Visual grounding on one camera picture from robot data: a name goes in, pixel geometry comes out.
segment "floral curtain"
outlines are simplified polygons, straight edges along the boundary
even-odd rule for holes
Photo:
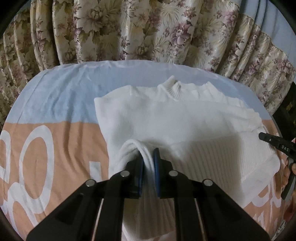
[[[33,76],[59,64],[146,59],[243,83],[273,114],[295,77],[295,63],[265,31],[270,5],[266,0],[32,0],[0,41],[2,99],[11,106]],[[251,14],[248,8],[254,9]]]

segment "metal screw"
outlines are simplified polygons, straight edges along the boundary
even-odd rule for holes
[[[92,179],[89,179],[89,180],[87,180],[86,181],[86,185],[88,186],[88,187],[92,187],[93,185],[95,185],[95,180],[92,180]]]
[[[129,171],[122,171],[122,172],[120,173],[120,175],[121,175],[122,177],[128,177],[128,176],[130,175],[130,173],[129,173]]]
[[[210,179],[206,179],[206,180],[204,180],[204,184],[205,184],[206,186],[210,187],[211,185],[213,185],[213,181],[210,180]]]
[[[175,170],[170,171],[168,174],[169,174],[171,177],[176,177],[176,176],[178,176],[178,172],[175,171]]]

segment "black clip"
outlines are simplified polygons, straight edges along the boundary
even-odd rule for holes
[[[291,141],[286,141],[282,137],[273,136],[263,132],[259,133],[259,139],[271,144],[276,149],[288,156],[288,167],[291,173],[289,175],[288,184],[281,193],[281,198],[285,201],[288,201],[290,200],[290,197],[293,193],[296,182],[296,176],[292,172],[292,165],[296,163],[296,145]]]
[[[26,240],[90,241],[103,199],[95,241],[121,240],[124,199],[141,196],[143,171],[144,161],[139,154],[109,180],[99,183],[87,180],[40,222]]]
[[[158,197],[174,198],[177,241],[267,241],[269,235],[212,180],[175,171],[154,150]]]

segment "light blue bedsheet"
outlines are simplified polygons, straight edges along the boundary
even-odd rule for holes
[[[17,98],[7,122],[97,123],[94,98],[125,85],[157,86],[171,75],[181,82],[196,85],[210,81],[225,95],[243,100],[262,119],[270,119],[256,95],[233,80],[183,65],[125,60],[68,64],[39,73]]]

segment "white knit sweater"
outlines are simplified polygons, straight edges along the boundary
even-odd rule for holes
[[[259,114],[211,83],[183,84],[170,77],[156,88],[125,86],[94,100],[107,143],[109,177],[137,151],[145,162],[143,194],[126,200],[123,231],[142,240],[175,229],[172,200],[156,196],[152,152],[196,181],[210,178],[245,207],[279,170],[275,151],[259,140]]]

